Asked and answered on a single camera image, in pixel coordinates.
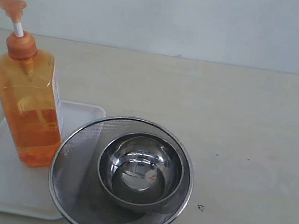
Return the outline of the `orange soap pump bottle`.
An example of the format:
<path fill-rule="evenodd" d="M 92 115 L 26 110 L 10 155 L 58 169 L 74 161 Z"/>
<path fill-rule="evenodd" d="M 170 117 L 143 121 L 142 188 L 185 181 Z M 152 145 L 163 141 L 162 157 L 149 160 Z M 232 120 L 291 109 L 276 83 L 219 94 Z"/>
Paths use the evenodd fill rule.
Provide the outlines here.
<path fill-rule="evenodd" d="M 54 56 L 23 29 L 26 7 L 22 0 L 0 0 L 14 29 L 0 56 L 0 101 L 19 159 L 43 167 L 62 142 L 63 118 Z"/>

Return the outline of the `white plastic tray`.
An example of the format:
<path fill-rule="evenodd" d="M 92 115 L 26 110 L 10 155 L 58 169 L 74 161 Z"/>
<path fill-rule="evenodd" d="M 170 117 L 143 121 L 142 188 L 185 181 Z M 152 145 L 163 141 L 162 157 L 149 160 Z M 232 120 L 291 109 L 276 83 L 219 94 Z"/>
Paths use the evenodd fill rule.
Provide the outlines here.
<path fill-rule="evenodd" d="M 0 212 L 48 220 L 62 215 L 53 204 L 48 167 L 28 167 L 18 157 L 7 121 L 0 122 Z"/>

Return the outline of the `small stainless steel bowl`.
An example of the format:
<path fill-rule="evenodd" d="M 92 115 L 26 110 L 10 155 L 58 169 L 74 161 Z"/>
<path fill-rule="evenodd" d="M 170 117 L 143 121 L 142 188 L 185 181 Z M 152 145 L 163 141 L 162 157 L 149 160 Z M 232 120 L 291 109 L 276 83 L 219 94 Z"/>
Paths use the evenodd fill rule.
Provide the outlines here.
<path fill-rule="evenodd" d="M 112 140 L 97 161 L 100 186 L 122 208 L 150 212 L 176 195 L 185 175 L 179 149 L 151 133 Z"/>

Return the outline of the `steel mesh strainer basin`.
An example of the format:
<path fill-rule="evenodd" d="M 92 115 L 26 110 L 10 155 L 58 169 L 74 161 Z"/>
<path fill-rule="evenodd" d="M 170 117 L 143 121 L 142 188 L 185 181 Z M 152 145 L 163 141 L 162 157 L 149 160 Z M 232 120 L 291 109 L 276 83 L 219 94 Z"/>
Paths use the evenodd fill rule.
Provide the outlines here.
<path fill-rule="evenodd" d="M 170 224 L 189 202 L 194 171 L 161 125 L 110 116 L 85 123 L 49 167 L 52 200 L 71 224 Z"/>

